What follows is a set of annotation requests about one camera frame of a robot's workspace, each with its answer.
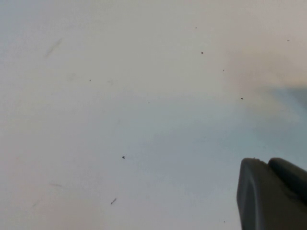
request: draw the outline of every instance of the faint scratch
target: faint scratch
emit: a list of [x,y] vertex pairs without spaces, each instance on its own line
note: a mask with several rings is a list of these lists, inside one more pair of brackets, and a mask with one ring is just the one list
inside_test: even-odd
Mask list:
[[61,38],[60,40],[56,41],[50,48],[49,50],[47,50],[46,54],[45,54],[45,58],[49,57],[51,55],[51,53],[57,48],[59,47],[59,45],[61,44],[62,42],[62,39]]
[[206,138],[195,140],[194,143],[205,143]]
[[51,186],[55,186],[55,187],[63,187],[61,184],[49,183],[49,185],[51,185]]
[[115,199],[111,202],[111,205],[114,204],[114,202],[115,202],[116,200],[117,200],[117,198],[115,198]]

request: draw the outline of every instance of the white background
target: white background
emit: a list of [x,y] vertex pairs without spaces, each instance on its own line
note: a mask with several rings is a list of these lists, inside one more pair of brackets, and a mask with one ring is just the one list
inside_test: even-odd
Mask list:
[[306,12],[0,0],[0,229],[240,229],[243,158],[307,168]]

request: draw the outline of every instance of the black debris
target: black debris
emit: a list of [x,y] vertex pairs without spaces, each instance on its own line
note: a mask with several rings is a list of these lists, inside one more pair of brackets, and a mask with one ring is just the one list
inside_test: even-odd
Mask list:
[[115,199],[111,202],[111,205],[114,204],[114,202],[116,201],[116,199],[117,199],[117,198],[115,198]]

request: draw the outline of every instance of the gray plastic object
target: gray plastic object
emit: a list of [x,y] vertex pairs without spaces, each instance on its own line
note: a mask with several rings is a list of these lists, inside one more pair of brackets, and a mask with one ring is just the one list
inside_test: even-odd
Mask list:
[[236,200],[243,230],[307,230],[307,172],[283,159],[243,159]]

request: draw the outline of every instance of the smudge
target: smudge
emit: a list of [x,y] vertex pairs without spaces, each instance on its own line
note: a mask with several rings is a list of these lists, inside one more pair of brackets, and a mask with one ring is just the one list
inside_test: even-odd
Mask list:
[[114,85],[114,81],[111,79],[111,80],[108,80],[107,83],[110,85],[110,86],[113,86]]
[[66,77],[67,81],[69,82],[73,82],[77,79],[77,76],[75,73],[71,73],[71,74],[68,74],[67,77]]
[[33,205],[32,205],[32,208],[34,208],[36,205],[38,205],[40,202],[40,200],[37,200]]

